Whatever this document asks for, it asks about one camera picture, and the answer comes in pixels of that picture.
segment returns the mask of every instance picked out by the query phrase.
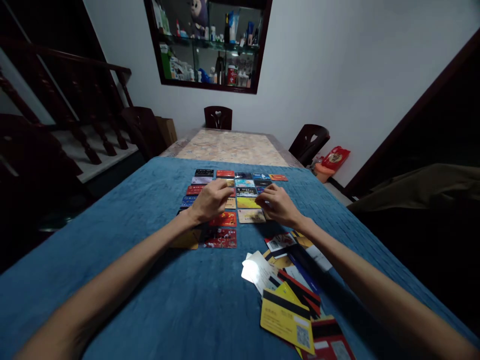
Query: table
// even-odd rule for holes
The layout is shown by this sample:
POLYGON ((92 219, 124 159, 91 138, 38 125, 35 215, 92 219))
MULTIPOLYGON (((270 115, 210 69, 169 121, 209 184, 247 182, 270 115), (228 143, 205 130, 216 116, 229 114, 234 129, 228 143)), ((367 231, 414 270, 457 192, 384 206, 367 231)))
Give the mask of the table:
POLYGON ((189 131, 160 156, 238 164, 304 167, 271 134, 206 128, 189 131))
MULTIPOLYGON (((82 285, 176 214, 196 169, 284 174, 293 202, 476 346, 480 340, 308 169, 155 157, 0 277, 0 358, 10 359, 82 285)), ((298 359, 260 328, 261 299, 241 278, 247 252, 267 250, 275 222, 239 224, 237 249, 170 249, 87 348, 84 359, 298 359)), ((357 359, 409 359, 332 268, 321 282, 357 359)))

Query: orange bucket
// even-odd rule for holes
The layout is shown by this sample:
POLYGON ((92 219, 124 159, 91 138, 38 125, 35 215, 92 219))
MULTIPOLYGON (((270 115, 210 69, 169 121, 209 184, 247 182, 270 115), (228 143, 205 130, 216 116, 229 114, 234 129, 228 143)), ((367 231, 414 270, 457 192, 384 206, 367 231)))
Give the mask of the orange bucket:
POLYGON ((313 174, 316 176, 318 180, 321 181, 322 184, 325 184, 329 177, 335 174, 335 170, 329 169, 325 166, 322 166, 321 163, 315 164, 315 169, 313 170, 313 174))

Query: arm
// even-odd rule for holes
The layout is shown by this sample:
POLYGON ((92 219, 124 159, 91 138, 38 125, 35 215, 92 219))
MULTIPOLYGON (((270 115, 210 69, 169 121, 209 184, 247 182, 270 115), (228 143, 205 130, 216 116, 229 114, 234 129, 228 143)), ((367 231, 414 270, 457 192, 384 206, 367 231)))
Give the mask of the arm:
POLYGON ((78 359, 99 326, 132 293, 179 235, 225 210, 222 179, 207 185, 192 207, 134 246, 59 307, 17 354, 18 359, 78 359))
POLYGON ((282 187, 268 186, 256 201, 273 220, 310 239, 399 341, 436 359, 479 359, 478 349, 437 314, 303 216, 282 187))

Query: red bag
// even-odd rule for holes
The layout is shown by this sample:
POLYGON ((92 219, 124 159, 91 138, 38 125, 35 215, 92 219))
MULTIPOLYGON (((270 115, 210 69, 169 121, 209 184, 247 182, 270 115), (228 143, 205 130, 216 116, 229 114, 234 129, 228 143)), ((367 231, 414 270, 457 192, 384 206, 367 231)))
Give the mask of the red bag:
POLYGON ((328 153, 327 156, 321 162, 323 167, 337 171, 344 161, 349 156, 350 151, 342 148, 341 146, 335 146, 332 151, 328 153))

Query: wooden chair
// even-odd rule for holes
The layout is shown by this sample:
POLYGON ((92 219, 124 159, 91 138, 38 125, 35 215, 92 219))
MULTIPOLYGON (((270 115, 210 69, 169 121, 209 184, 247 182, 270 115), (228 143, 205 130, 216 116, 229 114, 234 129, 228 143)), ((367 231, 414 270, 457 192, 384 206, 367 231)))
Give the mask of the wooden chair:
POLYGON ((145 161, 160 155, 167 149, 152 109, 140 106, 126 107, 121 111, 120 116, 125 120, 128 132, 145 161))
POLYGON ((288 151, 306 167, 312 163, 314 156, 329 139, 329 131, 323 126, 306 124, 303 125, 288 151))
POLYGON ((223 106, 208 106, 203 109, 208 129, 232 130, 232 109, 223 106))

